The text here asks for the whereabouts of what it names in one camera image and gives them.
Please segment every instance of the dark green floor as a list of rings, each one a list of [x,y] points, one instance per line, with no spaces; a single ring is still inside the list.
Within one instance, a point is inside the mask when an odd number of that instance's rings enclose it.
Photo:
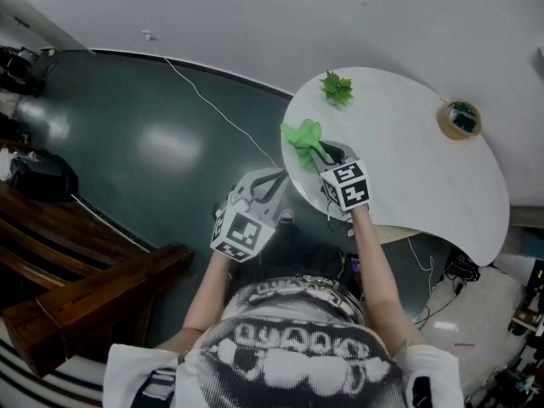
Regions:
[[[79,177],[80,194],[135,235],[155,247],[181,241],[195,248],[194,271],[202,275],[211,254],[213,203],[269,161],[165,63],[87,52],[59,54],[58,60],[43,95],[24,99],[16,112],[31,127],[34,144],[64,157]],[[180,70],[282,164],[279,127],[288,100]],[[299,228],[354,252],[345,230],[330,231],[325,215],[292,186],[285,206]],[[429,235],[412,244],[424,264],[433,254],[436,282],[449,244]],[[385,252],[406,311],[418,314],[428,299],[428,273],[418,268],[407,241],[388,244]],[[199,279],[180,281],[161,295],[149,345],[179,329]]]

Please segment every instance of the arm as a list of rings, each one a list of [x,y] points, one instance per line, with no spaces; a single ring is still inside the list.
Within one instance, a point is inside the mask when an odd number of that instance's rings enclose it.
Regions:
[[[423,336],[402,309],[393,272],[368,210],[359,206],[352,214],[369,327],[382,338],[391,356],[395,356],[405,342],[408,345],[425,344]]]
[[[158,349],[186,354],[198,337],[219,321],[229,281],[230,258],[214,251],[202,283],[187,311],[181,331],[158,346]]]

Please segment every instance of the wall outlet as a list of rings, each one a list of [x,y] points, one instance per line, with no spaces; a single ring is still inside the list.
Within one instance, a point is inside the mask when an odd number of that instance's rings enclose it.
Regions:
[[[155,41],[156,36],[153,35],[152,31],[142,31],[142,35],[144,35],[145,41]]]

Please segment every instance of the white table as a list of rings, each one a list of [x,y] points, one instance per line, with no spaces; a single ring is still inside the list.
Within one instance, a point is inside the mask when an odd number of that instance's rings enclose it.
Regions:
[[[420,83],[372,68],[335,72],[352,79],[354,98],[346,106],[326,101],[321,74],[297,92],[284,122],[297,128],[312,119],[321,125],[322,140],[353,148],[366,165],[375,224],[437,235],[476,264],[490,264],[506,237],[509,202],[501,170],[484,138],[453,141],[444,136],[436,122],[444,101]],[[281,150],[297,190],[326,213],[317,172],[303,170],[283,138]],[[336,206],[330,209],[334,218],[343,218]]]

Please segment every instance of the green plant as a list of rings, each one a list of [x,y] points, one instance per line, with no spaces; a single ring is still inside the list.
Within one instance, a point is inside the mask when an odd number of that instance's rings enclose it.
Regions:
[[[351,94],[353,89],[350,78],[340,78],[335,72],[327,71],[326,77],[320,79],[320,82],[323,82],[321,90],[326,94],[326,99],[337,105],[345,105],[349,99],[354,97]]]

